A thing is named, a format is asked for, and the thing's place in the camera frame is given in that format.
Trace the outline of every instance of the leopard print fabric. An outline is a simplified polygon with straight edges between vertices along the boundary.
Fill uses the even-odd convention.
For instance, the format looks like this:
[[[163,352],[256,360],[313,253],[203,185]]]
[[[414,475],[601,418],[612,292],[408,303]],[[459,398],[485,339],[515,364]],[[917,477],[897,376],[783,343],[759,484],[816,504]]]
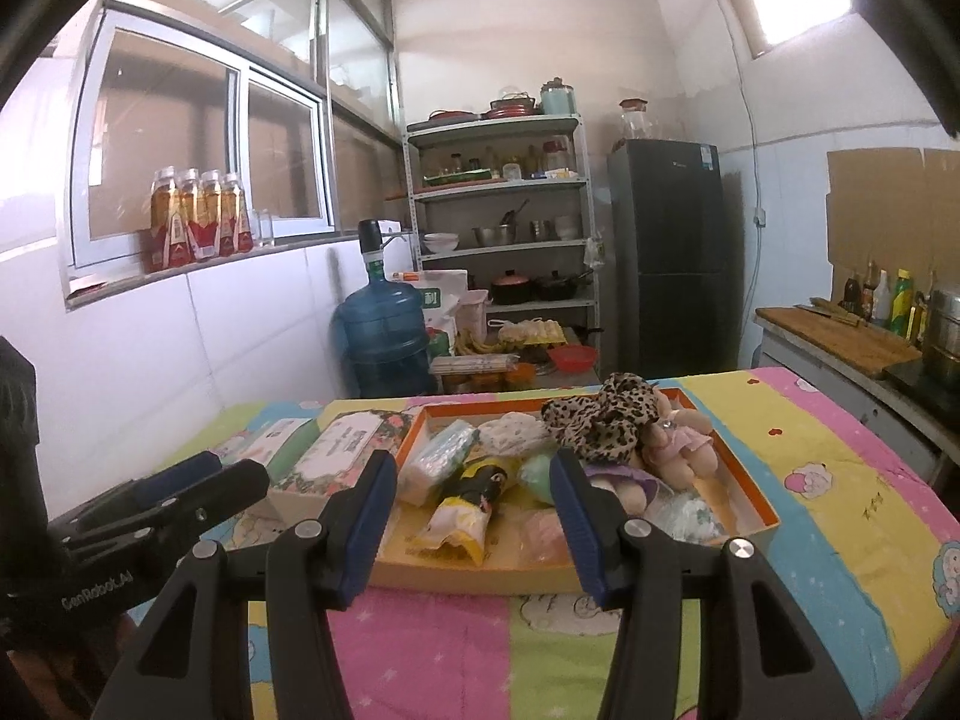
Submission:
[[[541,408],[551,437],[587,463],[630,461],[640,431],[656,422],[653,385],[635,373],[613,373],[595,397],[554,398]]]

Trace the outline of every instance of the screw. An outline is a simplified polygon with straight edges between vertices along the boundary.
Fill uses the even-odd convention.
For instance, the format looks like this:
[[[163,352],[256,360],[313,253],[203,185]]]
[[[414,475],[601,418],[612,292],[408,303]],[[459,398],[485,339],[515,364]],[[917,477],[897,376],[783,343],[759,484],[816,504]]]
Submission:
[[[303,522],[296,524],[294,533],[296,533],[299,538],[316,538],[323,533],[323,525],[320,525],[315,519],[304,519]]]
[[[217,542],[209,541],[204,539],[203,541],[198,541],[193,545],[193,557],[199,557],[201,560],[206,560],[208,557],[213,557],[217,554]]]
[[[753,557],[755,546],[746,538],[735,538],[730,542],[730,551],[733,552],[733,557]]]
[[[623,524],[623,532],[635,538],[646,538],[652,531],[653,527],[645,519],[628,519]]]

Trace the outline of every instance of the red plastic bowl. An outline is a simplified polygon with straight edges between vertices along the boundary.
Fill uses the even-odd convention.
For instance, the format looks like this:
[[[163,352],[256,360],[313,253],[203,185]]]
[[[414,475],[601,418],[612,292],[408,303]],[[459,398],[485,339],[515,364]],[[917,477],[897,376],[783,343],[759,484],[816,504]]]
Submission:
[[[597,350],[592,346],[557,346],[546,353],[563,373],[583,373],[597,361]]]

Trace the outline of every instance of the window sill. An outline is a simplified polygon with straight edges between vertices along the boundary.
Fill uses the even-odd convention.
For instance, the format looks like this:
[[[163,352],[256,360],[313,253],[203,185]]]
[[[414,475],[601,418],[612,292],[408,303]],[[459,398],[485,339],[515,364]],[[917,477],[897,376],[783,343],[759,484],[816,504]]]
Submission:
[[[385,232],[383,235],[384,244],[394,237],[408,235],[410,233],[410,230],[400,230],[400,232],[391,233]],[[80,287],[80,292],[74,292],[73,290],[75,290],[76,287],[74,287],[73,284],[78,284],[82,281],[88,281],[87,278],[78,279],[71,285],[71,293],[69,297],[66,298],[66,308],[67,311],[73,311],[82,306],[89,305],[90,303],[95,303],[98,300],[112,298],[114,295],[120,295],[120,293],[135,290],[138,287],[154,284],[157,281],[162,281],[167,278],[176,278],[176,276],[192,274],[194,271],[202,271],[206,268],[214,268],[218,265],[240,262],[241,260],[250,260],[256,257],[264,257],[268,254],[276,254],[282,251],[293,251],[298,250],[299,248],[318,247],[319,245],[337,244],[338,242],[356,240],[356,232],[325,233],[322,235],[302,237],[297,238],[294,241],[282,242],[282,244],[273,245],[272,247],[255,248],[253,251],[248,251],[243,254],[234,254],[229,257],[217,257],[201,263],[191,263],[190,265],[185,265],[182,268],[171,268],[167,269],[166,271],[157,271],[155,274],[138,274],[134,276],[125,276],[114,280],[104,280],[104,282],[97,286],[83,286]]]

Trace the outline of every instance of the white wall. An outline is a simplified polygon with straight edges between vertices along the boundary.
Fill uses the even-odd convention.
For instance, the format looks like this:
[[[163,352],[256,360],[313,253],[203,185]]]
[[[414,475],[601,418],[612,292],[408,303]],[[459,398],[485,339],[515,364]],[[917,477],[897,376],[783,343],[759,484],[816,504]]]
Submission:
[[[767,218],[750,315],[757,306],[828,295],[827,152],[955,148],[954,143],[899,60],[856,14],[813,28],[754,60],[728,1],[658,1],[686,95],[686,131],[693,140],[717,145],[725,186],[741,192],[746,285],[755,261],[757,191],[740,61],[742,94],[760,145],[757,172]],[[760,329],[748,322],[741,365],[750,362],[759,342]]]
[[[247,401],[344,396],[338,300],[366,283],[356,242],[213,266],[67,312],[56,242],[70,59],[40,59],[0,112],[0,335],[37,368],[51,515],[143,474]],[[405,242],[389,269],[409,269]]]
[[[601,282],[604,348],[616,349],[606,160],[620,137],[617,104],[651,100],[666,131],[683,137],[682,87],[656,0],[393,1],[406,122],[440,108],[483,112],[508,86],[539,98],[541,84],[554,76],[573,86],[610,252]],[[606,351],[605,362],[613,362]]]

